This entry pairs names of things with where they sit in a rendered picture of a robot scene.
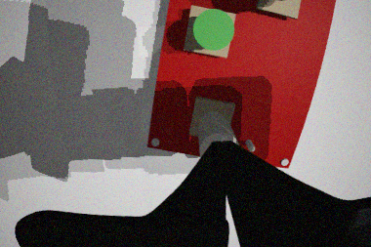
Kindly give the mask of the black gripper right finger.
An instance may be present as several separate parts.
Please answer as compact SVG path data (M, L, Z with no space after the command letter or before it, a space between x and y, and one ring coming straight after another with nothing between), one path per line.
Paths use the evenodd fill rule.
M371 196L342 200L231 140L222 144L240 247L371 247Z

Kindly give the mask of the red circuit board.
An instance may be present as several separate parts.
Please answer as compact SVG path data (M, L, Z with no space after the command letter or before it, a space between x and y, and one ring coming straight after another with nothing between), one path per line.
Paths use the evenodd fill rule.
M170 0L147 147L202 156L231 140L289 168L336 0Z

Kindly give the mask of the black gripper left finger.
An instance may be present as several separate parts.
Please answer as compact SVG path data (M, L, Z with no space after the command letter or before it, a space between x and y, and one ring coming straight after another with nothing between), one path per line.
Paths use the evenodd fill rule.
M145 216L38 211L15 226L20 247L228 247L226 152L211 142L180 186Z

